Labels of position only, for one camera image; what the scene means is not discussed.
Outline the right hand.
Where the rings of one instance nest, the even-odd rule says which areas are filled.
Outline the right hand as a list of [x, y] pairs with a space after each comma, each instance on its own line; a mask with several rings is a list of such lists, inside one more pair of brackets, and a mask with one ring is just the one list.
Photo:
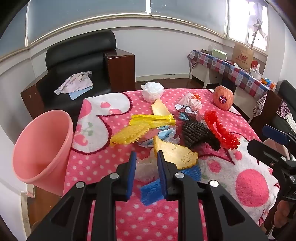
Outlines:
[[284, 200], [279, 202], [277, 205], [277, 210], [274, 214], [275, 227], [281, 228], [288, 222], [288, 215], [290, 213], [291, 205], [291, 203]]

